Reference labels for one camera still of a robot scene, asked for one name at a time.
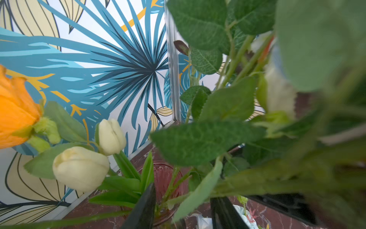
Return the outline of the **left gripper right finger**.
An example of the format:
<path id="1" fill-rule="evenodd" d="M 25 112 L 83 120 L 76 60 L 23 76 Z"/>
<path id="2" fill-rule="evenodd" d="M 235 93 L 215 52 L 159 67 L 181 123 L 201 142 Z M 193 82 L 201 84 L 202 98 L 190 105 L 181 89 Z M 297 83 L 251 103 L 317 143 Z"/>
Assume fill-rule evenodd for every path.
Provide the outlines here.
<path id="1" fill-rule="evenodd" d="M 249 229 L 229 198 L 211 198 L 213 229 Z"/>

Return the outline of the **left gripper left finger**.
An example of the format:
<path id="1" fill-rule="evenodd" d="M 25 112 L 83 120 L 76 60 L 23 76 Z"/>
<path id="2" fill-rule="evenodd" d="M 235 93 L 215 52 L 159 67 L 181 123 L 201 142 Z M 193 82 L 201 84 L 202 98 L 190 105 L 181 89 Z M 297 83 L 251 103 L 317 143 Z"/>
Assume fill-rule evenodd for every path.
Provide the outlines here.
<path id="1" fill-rule="evenodd" d="M 152 229 L 156 205 L 156 189 L 151 183 L 123 223 L 121 229 Z"/>

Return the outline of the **light blue peony bunch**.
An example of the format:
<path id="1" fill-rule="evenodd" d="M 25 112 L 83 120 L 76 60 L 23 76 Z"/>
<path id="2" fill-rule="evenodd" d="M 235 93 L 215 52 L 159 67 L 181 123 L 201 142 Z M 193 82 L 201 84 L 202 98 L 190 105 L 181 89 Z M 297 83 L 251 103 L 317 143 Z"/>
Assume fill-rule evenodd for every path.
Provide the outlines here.
<path id="1" fill-rule="evenodd" d="M 330 229 L 366 226 L 365 1 L 168 1 L 214 91 L 181 95 L 193 121 L 154 132 L 191 167 L 183 219 L 211 198 L 283 197 Z"/>

